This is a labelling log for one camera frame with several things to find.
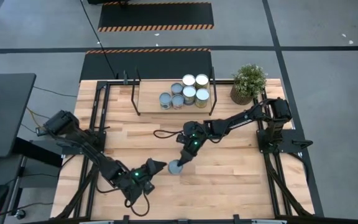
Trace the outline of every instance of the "green plant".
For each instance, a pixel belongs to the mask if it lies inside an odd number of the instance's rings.
[[[243,65],[234,76],[234,88],[243,97],[256,97],[266,86],[266,73],[255,64]]]

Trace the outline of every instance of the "can lid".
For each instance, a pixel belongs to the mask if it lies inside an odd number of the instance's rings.
[[[176,94],[172,97],[172,104],[173,105],[181,105],[185,101],[182,95]]]
[[[208,77],[205,74],[199,74],[196,77],[196,82],[200,85],[205,85],[208,83]]]
[[[161,93],[160,102],[161,103],[169,103],[171,101],[171,94],[169,93]]]
[[[187,97],[192,97],[196,95],[196,88],[193,86],[186,86],[183,89],[183,94]]]
[[[207,100],[209,98],[209,93],[207,89],[199,89],[197,90],[197,98],[199,100]]]
[[[182,89],[183,89],[183,86],[180,83],[174,83],[171,86],[171,91],[175,92],[175,93],[181,92]]]
[[[194,85],[194,83],[196,82],[196,78],[194,77],[194,75],[187,74],[183,77],[182,82],[185,85]]]

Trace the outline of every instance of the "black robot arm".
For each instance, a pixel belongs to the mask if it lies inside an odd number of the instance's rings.
[[[273,116],[263,112],[262,108],[268,106]],[[265,130],[264,141],[270,144],[279,144],[282,141],[281,130],[286,122],[292,119],[288,102],[286,100],[267,99],[254,105],[248,110],[231,116],[227,119],[206,120],[203,124],[189,121],[183,125],[183,134],[179,134],[177,142],[184,144],[180,151],[181,158],[178,166],[190,162],[197,156],[198,150],[203,144],[210,140],[218,143],[233,129],[249,124],[253,121],[265,121],[268,126]]]
[[[148,195],[153,191],[154,186],[150,182],[152,177],[167,165],[165,162],[148,159],[139,168],[129,170],[121,161],[102,154],[100,151],[104,146],[101,146],[98,135],[90,129],[81,130],[78,119],[68,111],[59,111],[44,124],[44,128],[57,141],[79,147],[102,177],[113,188],[121,190],[126,198],[126,207],[132,207],[142,193]]]

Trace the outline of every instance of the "potted plant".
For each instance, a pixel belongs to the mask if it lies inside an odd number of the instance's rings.
[[[262,68],[253,64],[243,65],[233,74],[234,84],[230,92],[233,102],[246,105],[263,91],[266,85],[266,75]]]

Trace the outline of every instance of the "yellow and black striped tape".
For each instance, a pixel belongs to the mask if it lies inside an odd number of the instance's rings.
[[[118,2],[107,2],[104,6],[119,4]],[[141,5],[141,4],[211,4],[210,2],[145,2],[145,3],[128,3],[128,5]]]
[[[195,51],[208,51],[210,49],[125,49],[125,50],[89,50],[85,54],[101,54],[101,53],[147,53],[147,52],[195,52]]]
[[[212,24],[100,27],[99,32],[213,29]]]

